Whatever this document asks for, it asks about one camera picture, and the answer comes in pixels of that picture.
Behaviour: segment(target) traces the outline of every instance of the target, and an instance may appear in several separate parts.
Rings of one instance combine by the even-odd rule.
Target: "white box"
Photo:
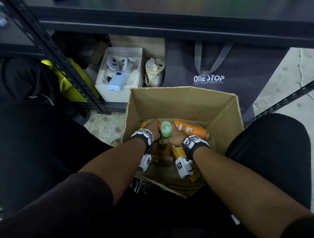
[[[107,89],[107,77],[113,77],[114,75],[107,65],[108,55],[115,57],[119,62],[122,62],[124,57],[128,57],[130,61],[135,62],[129,77],[120,91]],[[101,61],[95,87],[106,102],[129,102],[130,88],[141,88],[143,86],[144,68],[143,48],[108,47]]]

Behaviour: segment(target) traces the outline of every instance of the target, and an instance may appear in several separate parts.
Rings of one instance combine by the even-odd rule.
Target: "container lid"
[[[150,74],[160,74],[165,69],[165,63],[160,59],[151,58],[146,62],[145,68]]]
[[[162,122],[160,132],[162,133],[162,135],[164,137],[169,137],[171,135],[171,132],[172,132],[172,126],[171,126],[170,122],[168,122],[168,121]]]

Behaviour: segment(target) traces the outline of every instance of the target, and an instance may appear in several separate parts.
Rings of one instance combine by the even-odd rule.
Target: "sleeve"
[[[292,222],[282,233],[281,238],[313,238],[314,216],[305,217]]]
[[[0,236],[92,237],[104,229],[112,207],[112,192],[100,177],[75,173],[1,221]]]

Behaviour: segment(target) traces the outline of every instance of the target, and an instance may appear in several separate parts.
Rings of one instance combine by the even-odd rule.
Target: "green bottle cap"
[[[172,132],[172,126],[170,124],[170,122],[168,121],[164,121],[161,123],[161,128],[160,128],[160,132],[164,137],[169,137],[171,136],[171,132]]]

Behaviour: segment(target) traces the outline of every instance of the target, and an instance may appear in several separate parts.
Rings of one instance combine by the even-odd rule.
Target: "person's right arm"
[[[172,128],[172,136],[162,143],[182,146],[187,135]],[[279,238],[293,221],[313,216],[262,176],[208,147],[196,149],[193,159],[212,190],[258,238]]]

